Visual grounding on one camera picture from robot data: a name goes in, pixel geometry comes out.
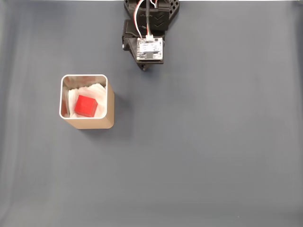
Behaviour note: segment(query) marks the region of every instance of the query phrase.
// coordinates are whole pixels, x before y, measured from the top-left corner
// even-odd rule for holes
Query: black 3d printed mount
[[[137,6],[136,0],[124,0],[124,8],[126,9],[130,20],[125,20],[122,43],[125,51],[130,51],[139,68],[147,70],[152,64],[163,64],[163,60],[159,61],[141,61],[137,60],[137,38],[140,37],[134,25],[134,11]],[[165,31],[168,30],[169,24],[179,11],[179,0],[158,0],[157,8],[150,7],[150,30],[155,38],[163,38],[165,42]],[[146,8],[144,4],[139,7],[137,13],[137,24],[142,36],[146,36]]]

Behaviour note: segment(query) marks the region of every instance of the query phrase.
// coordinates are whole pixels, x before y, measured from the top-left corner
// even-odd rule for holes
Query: white tissue paper
[[[70,118],[85,117],[75,113],[75,106],[79,95],[94,98],[98,106],[94,117],[104,117],[106,114],[106,89],[101,84],[93,84],[89,87],[80,87],[68,91],[68,104]]]

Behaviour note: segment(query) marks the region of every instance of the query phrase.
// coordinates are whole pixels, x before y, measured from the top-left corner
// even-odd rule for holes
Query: square container
[[[80,87],[101,84],[106,89],[106,110],[103,117],[70,118],[68,91]],[[61,80],[59,115],[77,129],[109,129],[115,120],[115,94],[106,76],[101,74],[65,75]]]

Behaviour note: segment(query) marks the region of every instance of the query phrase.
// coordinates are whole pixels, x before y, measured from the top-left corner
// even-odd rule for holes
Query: white wire
[[[154,6],[155,8],[157,7],[157,5],[156,5],[155,3],[152,2],[152,0],[151,0],[151,4],[153,4],[153,6]]]
[[[136,29],[139,33],[140,38],[142,38],[142,35],[141,35],[141,32],[140,32],[140,30],[138,28],[138,24],[137,24],[137,13],[138,13],[139,7],[142,4],[142,2],[144,2],[144,0],[140,0],[138,2],[138,5],[136,6],[136,9],[134,10],[134,25],[136,26]]]

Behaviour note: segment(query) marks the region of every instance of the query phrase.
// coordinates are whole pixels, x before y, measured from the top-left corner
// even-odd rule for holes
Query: red block
[[[75,112],[85,117],[94,117],[97,105],[98,103],[94,98],[79,96],[75,106]]]

